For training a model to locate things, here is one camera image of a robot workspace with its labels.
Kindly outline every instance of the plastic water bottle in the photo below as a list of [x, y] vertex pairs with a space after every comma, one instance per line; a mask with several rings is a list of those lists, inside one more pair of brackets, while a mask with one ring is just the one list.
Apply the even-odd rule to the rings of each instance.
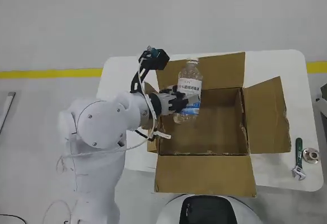
[[[191, 58], [187, 60], [186, 67], [179, 73], [179, 81], [177, 83], [177, 90], [186, 95], [199, 94], [201, 95], [203, 76], [197, 69], [198, 58]], [[180, 113], [174, 114], [174, 121], [177, 124], [192, 123], [196, 120], [199, 113], [200, 102], [187, 105]]]

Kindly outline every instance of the yellow floor line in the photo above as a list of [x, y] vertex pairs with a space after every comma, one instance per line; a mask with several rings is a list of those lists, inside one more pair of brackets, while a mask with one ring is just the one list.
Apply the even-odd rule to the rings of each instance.
[[85, 78], [100, 77], [102, 68], [43, 70], [43, 71], [10, 71], [0, 72], [0, 78]]
[[[307, 62], [308, 74], [327, 73], [327, 62]], [[0, 78], [86, 78], [100, 77], [102, 68], [9, 71], [0, 72]]]
[[327, 62], [307, 62], [308, 74], [327, 73]]

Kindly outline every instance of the cardboard box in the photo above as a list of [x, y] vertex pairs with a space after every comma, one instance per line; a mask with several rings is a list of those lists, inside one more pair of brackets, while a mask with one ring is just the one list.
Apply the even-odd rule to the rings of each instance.
[[[177, 84], [185, 63], [172, 61], [156, 72], [160, 90]], [[176, 124], [173, 115], [162, 116], [158, 129], [172, 138], [148, 145], [158, 153], [155, 191], [255, 197], [250, 153], [291, 150], [281, 79], [244, 88], [245, 53], [200, 58], [198, 69], [197, 121]]]

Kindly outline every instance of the white table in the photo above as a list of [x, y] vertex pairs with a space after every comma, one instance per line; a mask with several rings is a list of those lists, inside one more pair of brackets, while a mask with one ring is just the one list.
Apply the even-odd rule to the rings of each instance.
[[[206, 53], [191, 55], [171, 55], [171, 60], [189, 57], [206, 57], [227, 53]], [[120, 91], [129, 91], [131, 80], [138, 69], [138, 57], [113, 57], [104, 64], [98, 98], [110, 99]], [[303, 139], [303, 147], [317, 150], [318, 142], [315, 121], [309, 90], [306, 62], [302, 53], [296, 50], [274, 50], [262, 52], [246, 52], [245, 73], [251, 73], [244, 81], [249, 87], [265, 80], [280, 76], [289, 120], [289, 134], [292, 140], [292, 151], [281, 154], [251, 155], [255, 181], [257, 185], [277, 188], [304, 190], [314, 192], [323, 185], [321, 163], [308, 164], [303, 162], [303, 170], [307, 175], [303, 181], [292, 177], [295, 166], [295, 139]], [[158, 89], [156, 74], [150, 71], [145, 79]], [[142, 140], [136, 133], [127, 133], [129, 146]], [[125, 168], [131, 170], [155, 172], [157, 155], [147, 152], [144, 144], [134, 150], [127, 151]]]

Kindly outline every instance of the adjustable wrench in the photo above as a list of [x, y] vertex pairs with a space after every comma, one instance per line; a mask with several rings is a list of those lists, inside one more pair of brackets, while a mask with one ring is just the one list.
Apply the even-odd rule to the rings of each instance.
[[303, 154], [303, 140], [301, 138], [296, 139], [296, 166], [292, 170], [293, 177], [299, 176], [299, 180], [304, 180], [306, 175], [303, 172], [302, 166], [302, 154]]

